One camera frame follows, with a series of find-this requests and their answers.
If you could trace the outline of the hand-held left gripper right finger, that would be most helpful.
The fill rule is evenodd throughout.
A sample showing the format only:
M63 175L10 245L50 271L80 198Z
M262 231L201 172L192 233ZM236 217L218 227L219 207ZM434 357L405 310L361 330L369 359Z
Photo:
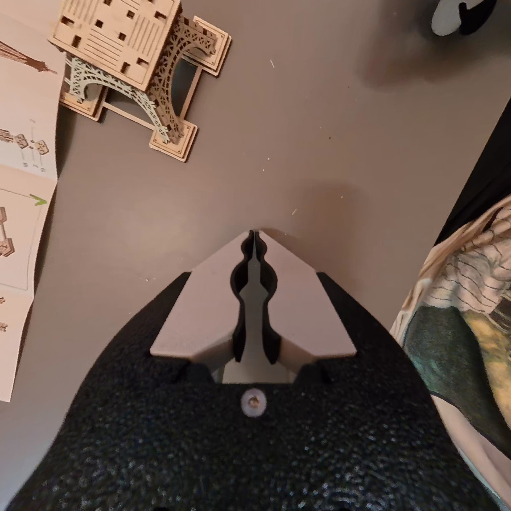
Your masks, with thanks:
M317 272L262 231L254 234L263 303L262 342L271 364L307 365L357 350Z

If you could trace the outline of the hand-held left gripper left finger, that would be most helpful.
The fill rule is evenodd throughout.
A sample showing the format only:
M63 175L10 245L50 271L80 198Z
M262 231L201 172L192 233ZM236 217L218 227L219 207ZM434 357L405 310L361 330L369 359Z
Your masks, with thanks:
M192 363L238 360L246 339L240 291L248 282L254 232L241 233L189 274L150 353Z

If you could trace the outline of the grey desk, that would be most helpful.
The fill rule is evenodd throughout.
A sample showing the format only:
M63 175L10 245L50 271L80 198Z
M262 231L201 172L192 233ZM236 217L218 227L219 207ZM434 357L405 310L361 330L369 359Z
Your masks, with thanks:
M510 99L510 1L470 36L435 1L183 1L232 37L181 163L114 112L59 111L60 176L13 394L1 510L94 361L182 272L249 229L389 329Z

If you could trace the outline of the person's printed t-shirt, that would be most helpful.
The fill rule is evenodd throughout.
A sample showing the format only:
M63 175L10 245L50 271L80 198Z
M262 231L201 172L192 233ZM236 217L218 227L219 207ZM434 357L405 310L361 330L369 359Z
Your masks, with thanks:
M391 335L499 510L510 510L510 195L431 249Z

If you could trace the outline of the instruction booklet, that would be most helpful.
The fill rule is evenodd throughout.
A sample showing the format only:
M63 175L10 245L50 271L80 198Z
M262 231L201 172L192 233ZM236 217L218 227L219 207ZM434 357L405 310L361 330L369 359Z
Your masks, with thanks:
M58 181L64 55L1 12L1 401L14 387L35 266Z

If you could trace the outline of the wooden tower base model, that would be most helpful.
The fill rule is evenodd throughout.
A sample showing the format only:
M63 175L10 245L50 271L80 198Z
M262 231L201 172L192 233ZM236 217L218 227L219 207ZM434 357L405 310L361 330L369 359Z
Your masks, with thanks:
M186 162L186 120L203 72L218 76L232 42L181 1L61 1L48 41L66 53L60 103L98 120L111 110L152 131L149 146Z

